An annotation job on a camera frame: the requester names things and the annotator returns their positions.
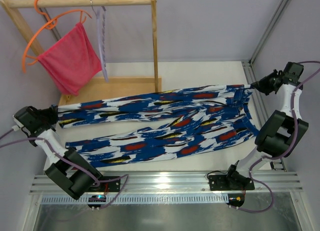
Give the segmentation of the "blue patterned trousers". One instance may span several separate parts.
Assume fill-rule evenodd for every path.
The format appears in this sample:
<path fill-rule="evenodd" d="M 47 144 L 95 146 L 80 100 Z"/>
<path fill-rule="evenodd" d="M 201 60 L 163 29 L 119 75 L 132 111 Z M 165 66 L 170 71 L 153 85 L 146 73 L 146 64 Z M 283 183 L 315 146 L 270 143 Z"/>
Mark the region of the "blue patterned trousers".
<path fill-rule="evenodd" d="M 257 136 L 249 84 L 206 85 L 61 105 L 63 129 L 113 122 L 162 122 L 69 141 L 93 167 L 167 161 L 230 148 Z"/>

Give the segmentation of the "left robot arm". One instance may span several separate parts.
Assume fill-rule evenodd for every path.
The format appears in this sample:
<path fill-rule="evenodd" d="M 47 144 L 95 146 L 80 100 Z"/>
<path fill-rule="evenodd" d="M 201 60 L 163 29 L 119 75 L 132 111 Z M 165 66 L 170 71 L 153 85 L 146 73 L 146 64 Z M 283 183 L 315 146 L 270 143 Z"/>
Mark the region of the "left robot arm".
<path fill-rule="evenodd" d="M 13 115 L 17 126 L 34 147 L 40 147 L 49 160 L 44 173 L 70 197 L 78 200 L 90 188 L 101 185 L 102 174 L 74 148 L 60 144 L 54 125 L 58 107 L 46 109 L 25 106 Z"/>

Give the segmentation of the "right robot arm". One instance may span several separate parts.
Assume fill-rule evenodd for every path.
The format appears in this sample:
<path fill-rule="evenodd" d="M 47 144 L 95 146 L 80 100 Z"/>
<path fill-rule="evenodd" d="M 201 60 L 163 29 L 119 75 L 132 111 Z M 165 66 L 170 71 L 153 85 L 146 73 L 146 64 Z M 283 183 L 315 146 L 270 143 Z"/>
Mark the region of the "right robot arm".
<path fill-rule="evenodd" d="M 229 190 L 245 190 L 253 183 L 252 175 L 269 161 L 287 157 L 309 128 L 302 120 L 299 101 L 303 84 L 299 81 L 304 66 L 288 62 L 284 70 L 274 70 L 271 74 L 252 86 L 269 95 L 274 92 L 283 98 L 280 110 L 275 110 L 261 127 L 255 138 L 256 147 L 236 164 L 229 167 L 226 183 Z"/>

